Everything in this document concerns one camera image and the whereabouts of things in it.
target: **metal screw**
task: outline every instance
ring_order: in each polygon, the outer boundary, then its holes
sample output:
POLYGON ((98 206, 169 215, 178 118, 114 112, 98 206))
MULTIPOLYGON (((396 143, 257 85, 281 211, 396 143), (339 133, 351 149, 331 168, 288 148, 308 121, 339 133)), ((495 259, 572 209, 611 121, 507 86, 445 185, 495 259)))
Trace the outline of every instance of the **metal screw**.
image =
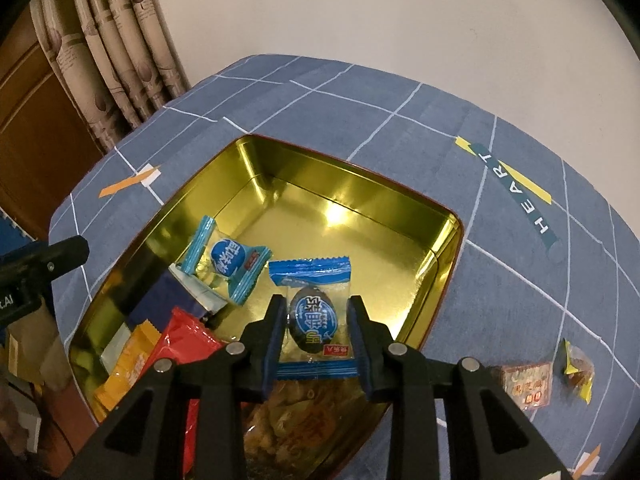
POLYGON ((169 370, 171 370, 171 367, 173 365, 174 364, 172 363, 171 359, 163 357, 162 359, 158 359, 158 361, 154 363, 154 370, 163 374, 164 372, 168 372, 169 370))
POLYGON ((468 372, 475 372, 480 368, 480 363, 473 357, 465 357, 462 359, 462 367, 468 372))
POLYGON ((244 344, 239 341, 234 341, 226 346, 226 352, 230 355, 240 355, 244 352, 244 344))
POLYGON ((388 350, 393 355, 404 355, 406 354, 406 345, 403 345, 402 343, 391 343, 388 350))

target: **white line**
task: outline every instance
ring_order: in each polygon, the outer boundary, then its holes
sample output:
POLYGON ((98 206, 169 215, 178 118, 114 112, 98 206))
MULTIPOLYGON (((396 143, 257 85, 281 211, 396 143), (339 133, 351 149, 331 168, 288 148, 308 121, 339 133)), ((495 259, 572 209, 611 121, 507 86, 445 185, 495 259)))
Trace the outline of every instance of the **white line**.
POLYGON ((249 131, 250 134, 252 134, 255 130, 257 130, 258 128, 260 128, 261 126, 263 126, 264 123, 266 123, 267 121, 270 121, 271 119, 273 119, 277 114, 283 112, 284 110, 286 110, 287 108, 289 108, 291 105, 293 105, 294 103, 297 103, 298 101, 300 101, 300 99, 305 98, 306 96, 308 96, 309 94, 311 94, 311 92, 318 90, 320 87, 326 85, 327 83, 330 83, 331 81, 334 81, 335 79, 338 79, 342 74, 348 72, 351 67, 353 66, 353 63, 350 64, 347 68, 345 68, 344 70, 342 70, 341 72, 338 72, 336 75, 334 75, 331 79, 329 79, 328 81, 325 81, 322 84, 319 84, 317 87, 313 88, 312 90, 309 90, 308 92, 302 94, 300 97, 297 97, 295 99, 293 99, 292 102, 290 102, 288 105, 283 106, 280 110, 278 110, 277 112, 274 112, 273 114, 271 114, 269 117, 267 117, 265 120, 263 120, 260 124, 258 124, 257 126, 254 126, 253 128, 251 128, 251 130, 249 131))
POLYGON ((618 247, 616 245, 616 227, 615 225, 613 225, 613 215, 611 213, 611 204, 607 203, 607 205, 609 205, 609 219, 611 220, 611 230, 613 232, 613 252, 616 256, 616 327, 613 331, 613 345, 612 345, 613 348, 611 349, 613 358, 611 360, 611 371, 609 372, 609 380, 607 381, 607 386, 605 387, 604 394, 600 399, 600 403, 598 405, 598 409, 596 410, 596 415, 593 417, 593 422, 591 423, 591 427, 589 428, 589 431, 587 432, 587 436, 585 437, 584 442, 582 443, 582 447, 578 452, 578 456, 575 458, 575 461, 574 461, 575 467, 578 467, 578 460, 580 460, 580 457, 582 456, 582 452, 584 451, 584 448, 587 446, 587 441, 591 436, 591 431, 593 431, 593 427, 596 424, 596 420, 598 420, 598 415, 600 414, 600 409, 604 404, 604 399, 605 397, 607 397, 607 392, 609 391, 609 386, 611 385, 611 378, 613 377, 613 365, 615 361, 614 358, 615 358, 615 352, 616 352, 616 337, 618 336, 618 305, 620 301, 620 279, 618 277, 618 247))
MULTIPOLYGON (((553 303, 556 307, 558 307, 561 310, 564 310, 564 307, 558 303, 558 301, 556 301, 554 298, 552 298, 549 294, 547 294, 544 290, 542 290, 539 286, 537 286, 535 283, 529 281, 527 278, 525 278, 522 274, 520 274, 517 270, 512 269, 510 266, 508 266, 506 263, 504 263, 502 260, 496 258, 495 256, 493 256, 489 251, 484 250, 482 247, 476 245, 475 243, 473 243, 471 240, 466 241, 466 243, 468 245, 471 245, 473 248, 475 248, 476 250, 480 251, 482 254, 484 254, 485 256, 487 256, 488 258, 490 258, 491 260, 493 260, 495 263, 497 263, 498 265, 500 265, 501 267, 503 267, 504 269, 508 270, 511 274, 513 274, 514 276, 516 276, 518 279, 522 280, 524 283, 526 283, 527 285, 529 285, 531 288, 533 288, 534 290, 536 290, 539 294, 541 294, 544 298, 547 298, 551 303, 553 303)), ((574 314, 572 314, 570 311, 566 311, 566 315, 568 317, 570 317, 571 319, 573 319, 578 326, 580 326, 581 329, 583 329, 587 334, 589 334, 591 337, 593 337, 594 339, 596 339, 597 341, 599 341, 599 343, 604 346, 604 348, 607 349, 607 352, 609 352, 609 354, 613 357, 614 361, 618 364, 618 366, 620 367, 620 369, 626 374, 626 376, 631 379, 631 381, 633 382, 633 384, 636 386, 636 388, 640 389, 640 384, 638 384, 638 382, 631 376, 631 374, 628 372, 628 370, 626 370, 626 368, 624 367, 624 365, 619 361, 619 359, 614 355, 613 350, 609 347, 609 345, 604 341, 604 339, 602 339, 598 334, 596 334, 593 330, 591 330, 589 327, 587 327, 583 322, 581 322, 577 317, 575 317, 574 314)))
MULTIPOLYGON (((568 467, 567 471, 571 474, 575 473, 575 469, 568 467)), ((582 473, 582 476, 602 476, 605 473, 596 473, 595 471, 593 473, 582 473)))
POLYGON ((150 193, 153 195, 153 197, 158 201, 160 205, 164 205, 164 202, 162 201, 162 199, 156 194, 156 192, 153 189, 151 189, 151 184, 145 187, 150 191, 150 193))
MULTIPOLYGON (((558 202, 556 202, 555 200, 553 200, 553 203, 555 205, 558 206, 558 208, 560 208, 563 212, 566 212, 566 210, 564 209, 564 207, 562 207, 558 202)), ((600 244, 600 246, 602 247, 602 250, 604 251, 604 253, 611 259, 612 262, 614 262, 616 264, 616 267, 620 270, 620 272, 622 272, 622 275, 626 278, 626 280, 629 282, 629 285, 631 285, 631 287, 633 288, 634 292, 636 293, 636 296, 638 296, 638 298, 640 298, 640 292, 638 291, 638 289, 636 288, 636 286, 634 285, 634 282, 631 281, 631 278, 628 276, 628 274, 625 272, 625 269, 622 268, 622 266, 620 266, 620 264, 616 261, 616 258, 613 254, 611 254, 609 251, 607 251, 607 248, 604 246, 604 244, 602 243, 601 240, 598 240, 584 225, 582 225, 580 223, 580 221, 573 216, 572 214, 569 214, 569 217, 571 218, 571 220, 573 220, 579 227, 581 227, 581 229, 587 233, 587 235, 596 243, 600 244)))
POLYGON ((240 126, 238 126, 235 122, 233 122, 231 119, 229 119, 228 117, 222 117, 227 123, 231 124, 234 128, 236 128, 237 130, 240 130, 242 133, 244 134, 248 134, 249 132, 247 130, 245 130, 244 128, 241 128, 240 126))
POLYGON ((84 316, 84 313, 86 311, 86 308, 88 306, 88 304, 91 302, 91 296, 89 296, 88 298, 86 298, 84 300, 84 304, 82 305, 82 314, 80 316, 78 316, 78 321, 76 321, 76 326, 74 327, 74 329, 69 333, 68 336, 65 337, 65 340, 63 342, 63 345, 66 346, 66 344, 69 342, 69 340, 74 336, 74 334, 76 333, 76 330, 78 330, 78 327, 80 326, 80 322, 82 321, 82 316, 84 316))
POLYGON ((246 64, 247 62, 251 61, 254 57, 257 57, 257 54, 253 54, 252 56, 247 57, 247 59, 245 59, 242 63, 235 65, 235 66, 230 66, 228 68, 225 68, 222 72, 220 72, 220 74, 226 74, 227 72, 231 72, 232 70, 235 70, 236 68, 241 67, 242 65, 246 64))
MULTIPOLYGON (((564 318, 569 309, 569 293, 571 291, 571 218, 569 213, 569 192, 566 186, 566 170, 564 169, 564 160, 560 159, 562 163, 562 181, 564 182, 564 203, 566 204, 566 294, 564 296, 564 309, 562 310, 562 317, 560 318, 560 327, 558 328, 558 338, 556 338, 556 346, 554 348, 554 355, 551 358, 551 365, 556 362, 558 357, 558 349, 560 348, 560 340, 562 339, 562 329, 564 328, 564 318)), ((536 418, 538 410, 531 415, 531 419, 536 418)))
MULTIPOLYGON (((128 160, 127 160, 127 157, 125 157, 122 153, 120 153, 120 150, 118 149, 118 147, 117 147, 117 146, 115 146, 114 148, 115 148, 116 152, 118 153, 118 155, 120 155, 120 158, 121 158, 122 160, 124 160, 124 161, 126 162, 127 166, 129 166, 129 167, 131 168, 131 171, 133 171, 133 173, 135 173, 136 175, 140 174, 140 173, 136 170, 136 168, 134 168, 134 167, 133 167, 133 165, 132 165, 128 160)), ((156 200, 158 200, 158 203, 159 203, 160 205, 164 205, 164 202, 163 202, 162 200, 160 200, 160 197, 159 197, 158 195, 156 195, 156 192, 155 192, 153 189, 151 189, 151 185, 149 185, 149 186, 144 186, 144 187, 146 187, 146 188, 149 190, 149 192, 151 193, 151 195, 153 195, 153 197, 154 197, 156 200)))
POLYGON ((67 211, 69 211, 69 209, 71 209, 71 204, 66 206, 66 209, 62 212, 62 214, 58 217, 58 219, 55 222, 53 222, 53 225, 49 228, 49 232, 52 232, 53 229, 56 228, 56 225, 58 225, 58 223, 62 220, 62 217, 66 214, 67 211))
POLYGON ((198 118, 204 119, 205 121, 209 121, 210 123, 217 123, 218 122, 218 121, 215 121, 213 119, 209 119, 208 117, 205 117, 204 115, 192 114, 191 112, 185 112, 184 110, 178 110, 178 108, 174 108, 172 106, 162 105, 162 108, 166 108, 167 110, 173 110, 174 112, 178 112, 178 113, 185 114, 185 115, 190 115, 192 117, 198 117, 198 118))
POLYGON ((517 278, 521 279, 523 282, 525 282, 527 285, 529 285, 531 288, 533 288, 534 290, 536 290, 538 293, 540 293, 542 296, 544 296, 545 298, 547 298, 551 303, 553 303, 556 307, 562 309, 562 305, 560 303, 558 303, 554 298, 552 298, 550 295, 548 295, 544 290, 542 290, 539 286, 537 286, 535 283, 530 282, 527 278, 525 278, 522 274, 520 274, 517 270, 512 269, 510 266, 508 266, 506 263, 504 263, 502 260, 499 260, 498 258, 496 258, 496 256, 493 256, 489 251, 484 250, 482 247, 480 247, 479 245, 476 245, 475 243, 473 243, 471 240, 466 241, 467 244, 469 244, 470 246, 472 246, 474 249, 480 251, 482 254, 484 254, 484 256, 489 257, 490 259, 492 259, 495 263, 497 263, 498 265, 500 265, 501 267, 505 268, 506 270, 508 270, 511 274, 513 274, 514 276, 516 276, 517 278))
MULTIPOLYGON (((383 108, 381 106, 372 105, 371 103, 366 103, 364 101, 358 101, 357 99, 351 99, 350 97, 345 97, 344 95, 333 94, 331 92, 325 92, 323 90, 316 90, 316 89, 313 89, 313 88, 311 88, 309 86, 303 85, 302 83, 299 83, 297 81, 293 81, 293 79, 290 79, 289 81, 291 83, 295 84, 295 85, 298 85, 298 86, 300 86, 302 88, 305 88, 307 90, 311 90, 311 91, 319 93, 319 94, 329 95, 331 97, 337 97, 338 99, 344 99, 345 101, 350 101, 352 103, 357 103, 359 105, 365 105, 365 106, 368 106, 370 108, 375 108, 376 110, 382 110, 383 112, 386 112, 388 114, 393 113, 391 110, 387 110, 386 108, 383 108)), ((422 126, 423 128, 426 128, 427 130, 430 130, 430 131, 432 131, 432 132, 434 132, 436 134, 440 134, 442 136, 449 137, 449 139, 455 139, 456 138, 455 135, 446 134, 445 132, 441 132, 440 130, 436 130, 436 128, 431 128, 430 126, 427 126, 426 124, 421 123, 420 121, 416 121, 415 119, 412 119, 411 117, 407 117, 407 116, 402 115, 402 114, 396 114, 396 116, 398 116, 398 117, 400 117, 402 119, 406 119, 407 121, 411 121, 412 123, 418 124, 418 126, 422 126)))
POLYGON ((431 128, 430 126, 427 126, 426 124, 421 123, 420 121, 416 121, 415 119, 412 119, 411 117, 407 117, 407 116, 402 115, 402 114, 397 114, 397 115, 398 115, 398 117, 406 119, 407 121, 411 121, 412 123, 418 124, 418 126, 422 126, 423 128, 426 128, 427 130, 431 130, 432 132, 434 132, 436 134, 444 135, 445 137, 449 137, 449 139, 455 139, 456 138, 455 135, 449 135, 449 134, 446 134, 445 132, 441 132, 440 130, 436 130, 435 128, 431 128))
POLYGON ((108 266, 106 269, 104 269, 104 270, 103 270, 103 272, 101 272, 100 276, 98 276, 98 277, 95 279, 95 281, 94 281, 93 285, 91 286, 91 290, 94 290, 94 288, 95 288, 95 286, 98 284, 98 282, 100 282, 100 280, 101 280, 101 279, 103 279, 103 278, 107 275, 107 273, 108 273, 108 272, 110 272, 110 270, 111 270, 111 269, 113 269, 113 267, 115 266, 115 264, 116 264, 117 262, 118 262, 118 259, 116 258, 115 260, 113 260, 113 261, 109 264, 109 266, 108 266))
POLYGON ((353 151, 351 152, 351 155, 349 155, 349 156, 347 157, 347 162, 350 162, 350 161, 351 161, 351 159, 352 159, 352 158, 353 158, 353 157, 354 157, 354 156, 355 156, 355 155, 356 155, 356 154, 357 154, 357 153, 358 153, 358 152, 359 152, 359 151, 360 151, 364 146, 366 146, 367 144, 369 144, 369 143, 371 142, 371 139, 373 139, 373 137, 375 137, 375 136, 376 136, 376 134, 377 134, 377 133, 378 133, 382 128, 384 128, 384 127, 385 127, 385 125, 386 125, 386 124, 391 120, 391 118, 392 118, 394 115, 396 115, 396 114, 397 114, 397 113, 398 113, 398 112, 399 112, 399 111, 400 111, 400 110, 401 110, 401 109, 402 109, 402 108, 403 108, 403 107, 404 107, 404 106, 405 106, 405 105, 406 105, 406 104, 407 104, 407 103, 408 103, 408 102, 409 102, 409 101, 414 97, 415 93, 420 89, 420 87, 421 87, 421 86, 422 86, 422 83, 418 83, 418 86, 414 89, 414 91, 413 91, 413 92, 411 92, 411 95, 409 95, 409 97, 408 97, 407 99, 405 99, 405 100, 404 100, 404 103, 402 103, 398 108, 396 108, 396 110, 395 110, 395 111, 391 112, 391 113, 389 114, 389 117, 387 117, 387 118, 385 119, 385 121, 384 121, 382 124, 380 124, 380 126, 378 126, 375 130, 373 130, 373 133, 372 133, 369 137, 367 137, 367 139, 363 140, 363 141, 360 143, 360 145, 359 145, 355 150, 353 150, 353 151))
MULTIPOLYGON (((639 372, 640 372, 640 354, 638 355, 638 364, 636 364, 636 378, 638 377, 639 372)), ((626 418, 629 415, 629 411, 631 411, 631 405, 634 402, 635 394, 636 394, 635 391, 631 391, 631 398, 629 399, 629 405, 626 407, 625 416, 622 418, 623 421, 626 420, 626 418)), ((613 453, 613 450, 616 447, 618 439, 620 438, 620 433, 622 433, 622 427, 623 425, 620 425, 620 428, 618 429, 618 434, 616 435, 613 443, 611 444, 611 448, 609 449, 609 452, 607 453, 606 458, 603 460, 603 463, 607 463, 607 461, 609 460, 609 457, 611 456, 611 453, 613 453)))
POLYGON ((192 95, 197 94, 200 90, 202 90, 203 88, 206 88, 207 86, 209 86, 211 83, 213 83, 215 80, 217 80, 220 77, 220 74, 214 74, 213 76, 211 76, 211 79, 209 79, 206 83, 204 83, 204 85, 199 86, 196 89, 191 89, 189 90, 189 92, 185 92, 184 94, 182 94, 180 97, 175 98, 173 101, 171 101, 174 105, 178 105, 180 104, 182 101, 186 101, 188 98, 190 98, 192 95))
POLYGON ((89 226, 94 222, 94 220, 95 220, 96 218, 98 218, 98 215, 102 212, 102 210, 103 210, 105 207, 107 207, 107 204, 108 204, 109 202, 111 202, 111 200, 113 199, 113 197, 114 197, 114 196, 115 196, 115 194, 112 194, 112 195, 109 197, 109 199, 107 200, 107 202, 105 202, 104 204, 102 204, 102 207, 101 207, 100 209, 98 209, 98 212, 94 215, 94 217, 93 217, 93 218, 91 218, 91 220, 89 220, 89 223, 86 225, 86 227, 85 227, 84 229, 82 229, 82 232, 80 233, 81 235, 83 235, 83 234, 86 232, 86 230, 89 228, 89 226))
MULTIPOLYGON (((489 140, 489 151, 491 151, 491 148, 494 145, 495 125, 497 124, 497 121, 498 121, 498 116, 494 115, 494 126, 491 129, 491 139, 489 140)), ((458 255, 458 258, 456 259, 456 266, 453 269, 454 275, 455 275, 455 272, 458 270, 459 263, 462 261, 462 254, 465 252, 466 241, 469 238, 469 233, 471 232, 471 228, 474 226, 474 221, 476 220, 476 213, 478 212, 478 207, 480 205, 480 197, 482 196, 482 190, 484 189, 484 182, 486 181, 486 173, 487 173, 487 171, 488 171, 487 166, 484 166, 482 168, 482 178, 480 179, 480 186, 478 187, 478 193, 476 193, 476 201, 474 202, 474 208, 471 211, 471 218, 469 218, 469 223, 466 226, 465 234, 462 237, 462 244, 461 244, 461 247, 460 247, 460 254, 458 255)))
POLYGON ((222 75, 222 74, 218 74, 218 77, 222 78, 222 79, 239 79, 239 80, 242 80, 242 81, 254 81, 256 83, 270 83, 272 85, 281 85, 282 84, 282 83, 278 83, 277 81, 266 81, 266 80, 262 80, 262 79, 254 79, 252 77, 233 77, 233 76, 230 76, 230 75, 222 75))
POLYGON ((196 123, 198 119, 194 119, 193 121, 191 121, 189 124, 187 124, 183 129, 181 129, 178 133, 176 133, 171 139, 169 139, 167 142, 165 142, 160 148, 158 148, 147 160, 145 160, 141 165, 140 168, 144 168, 145 164, 148 163, 152 158, 154 158, 158 153, 160 153, 162 150, 164 150, 171 142, 173 142, 175 139, 177 139, 178 137, 180 137, 184 132, 186 132, 193 124, 196 123))
MULTIPOLYGON (((74 198, 71 194, 69 194, 69 198, 71 199, 71 211, 74 213, 74 224, 76 225, 76 234, 80 234, 78 232, 78 218, 76 217, 76 206, 74 205, 74 198)), ((84 277, 84 286, 86 287, 86 293, 91 300, 91 292, 89 291, 89 283, 86 280, 86 272, 84 271, 84 265, 80 266, 80 270, 82 270, 82 276, 84 277)))
POLYGON ((129 144, 133 139, 136 139, 139 134, 141 134, 142 132, 144 132, 149 126, 151 126, 153 123, 155 123, 162 114, 164 114, 165 112, 165 108, 163 108, 162 110, 160 110, 159 114, 156 114, 155 117, 151 117, 147 122, 143 123, 142 126, 139 127, 139 129, 136 132, 132 132, 130 133, 127 137, 125 137, 125 139, 120 143, 120 148, 124 148, 124 146, 126 146, 127 144, 129 144))
POLYGON ((226 99, 223 99, 222 101, 220 101, 217 105, 215 105, 211 110, 208 110, 205 115, 210 114, 213 110, 215 110, 216 108, 218 108, 219 106, 222 106, 224 103, 226 103, 227 101, 229 101, 229 99, 237 96, 240 92, 244 92, 247 88, 255 85, 258 81, 262 81, 265 77, 269 77, 272 74, 275 74, 278 70, 280 70, 281 68, 284 68, 286 66, 289 66, 291 63, 293 63, 294 61, 297 61, 300 59, 300 56, 295 57, 294 59, 292 59, 289 62, 286 62, 284 65, 277 67, 276 70, 273 70, 271 72, 269 72, 268 74, 263 75, 260 79, 249 83, 247 86, 242 87, 241 89, 239 89, 237 92, 233 92, 229 97, 227 97, 226 99))
POLYGON ((107 162, 109 162, 112 157, 113 157, 113 152, 109 152, 107 155, 104 156, 104 158, 100 161, 102 162, 101 167, 98 168, 98 170, 92 175, 89 181, 78 190, 78 192, 76 193, 76 198, 80 196, 80 193, 84 191, 85 187, 87 187, 89 184, 91 184, 94 181, 94 178, 98 176, 98 173, 100 173, 104 169, 104 167, 107 165, 107 162))
POLYGON ((338 95, 338 94, 332 94, 331 92, 325 92, 324 90, 314 90, 313 88, 303 85, 302 83, 299 83, 297 81, 293 81, 293 79, 289 79, 289 82, 293 83, 294 85, 298 85, 306 90, 311 90, 314 91, 318 94, 324 94, 324 95, 328 95, 331 97, 337 97, 338 99, 344 99, 345 101, 350 101, 352 103, 356 103, 359 105, 364 105, 364 106, 368 106, 369 108, 375 108, 376 110, 380 110, 382 112, 386 112, 388 114, 392 114, 393 111, 392 110, 387 110, 386 108, 383 108, 382 106, 376 106, 376 105, 372 105, 371 103, 366 103, 364 101, 358 101, 357 99, 352 99, 350 97, 345 97, 343 95, 338 95))

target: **yellow candy wrapper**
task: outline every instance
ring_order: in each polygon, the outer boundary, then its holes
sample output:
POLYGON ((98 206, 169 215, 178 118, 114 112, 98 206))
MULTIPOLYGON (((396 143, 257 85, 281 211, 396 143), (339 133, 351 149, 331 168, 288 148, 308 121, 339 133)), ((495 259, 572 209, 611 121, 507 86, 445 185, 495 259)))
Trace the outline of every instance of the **yellow candy wrapper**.
POLYGON ((582 350, 577 346, 573 346, 566 339, 564 340, 564 347, 566 349, 564 374, 567 376, 569 384, 578 390, 578 396, 589 404, 591 402, 593 378, 595 377, 595 366, 582 350))
POLYGON ((131 333, 113 372, 102 386, 95 389, 95 398, 108 412, 116 407, 138 380, 159 339, 160 333, 148 319, 131 333))

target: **yellow stripe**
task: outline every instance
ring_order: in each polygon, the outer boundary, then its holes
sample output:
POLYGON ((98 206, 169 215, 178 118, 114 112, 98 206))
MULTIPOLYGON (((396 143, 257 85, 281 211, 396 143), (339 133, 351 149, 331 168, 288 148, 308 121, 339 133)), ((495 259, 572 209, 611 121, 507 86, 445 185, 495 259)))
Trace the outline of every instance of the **yellow stripe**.
POLYGON ((538 184, 529 180, 526 176, 521 174, 518 170, 514 170, 511 166, 509 166, 508 164, 505 164, 503 161, 499 160, 498 162, 500 162, 500 164, 504 166, 504 169, 507 170, 507 172, 513 177, 514 180, 517 180, 524 187, 526 187, 530 192, 538 195, 546 203, 551 204, 551 195, 549 194, 549 192, 542 189, 538 184))
POLYGON ((471 155, 475 155, 474 151, 469 147, 470 142, 468 140, 463 139, 462 137, 456 137, 456 145, 458 145, 463 150, 471 153, 471 155))
MULTIPOLYGON (((471 155, 475 155, 474 151, 471 149, 471 143, 468 140, 463 139, 462 137, 456 137, 456 145, 465 150, 466 152, 471 153, 471 155)), ((503 161, 499 160, 500 164, 504 167, 504 169, 513 177, 516 182, 519 182, 524 187, 526 187, 530 192, 534 193, 536 196, 540 197, 546 203, 551 204, 551 195, 549 192, 542 189, 538 184, 528 179, 526 176, 521 174, 518 170, 514 170, 508 164, 505 164, 503 161)))

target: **snack bag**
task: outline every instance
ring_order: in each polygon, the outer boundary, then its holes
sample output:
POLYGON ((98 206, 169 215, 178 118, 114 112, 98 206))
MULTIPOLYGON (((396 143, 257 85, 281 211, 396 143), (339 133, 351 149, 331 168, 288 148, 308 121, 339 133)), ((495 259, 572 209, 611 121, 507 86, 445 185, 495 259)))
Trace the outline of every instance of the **snack bag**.
POLYGON ((94 396, 109 412, 138 380, 146 360, 160 339, 160 333, 145 320, 131 333, 107 381, 95 389, 94 396))
POLYGON ((573 346, 566 339, 564 340, 564 346, 566 348, 564 374, 567 375, 569 384, 574 388, 578 388, 578 396, 589 404, 591 402, 593 378, 596 373, 595 366, 582 350, 577 346, 573 346))
POLYGON ((278 381, 269 399, 249 413, 244 434, 247 476, 308 478, 335 450, 340 425, 367 409, 357 378, 278 381))
POLYGON ((269 263, 269 276, 286 286, 288 330, 280 380, 357 375, 346 323, 351 263, 347 256, 269 263))
POLYGON ((525 411, 542 408, 551 401, 551 362, 523 366, 501 366, 492 368, 492 374, 500 386, 525 411))
MULTIPOLYGON (((187 364, 206 359, 224 346, 224 343, 214 338, 197 318, 177 306, 172 310, 171 319, 159 339, 160 341, 146 360, 143 374, 158 359, 167 357, 179 365, 187 364)), ((183 475, 190 471, 195 459, 198 402, 196 399, 189 401, 187 425, 184 431, 183 475)))
POLYGON ((270 257, 267 247, 236 242, 220 232, 215 219, 203 216, 180 268, 211 288, 226 280, 229 299, 242 305, 270 257))

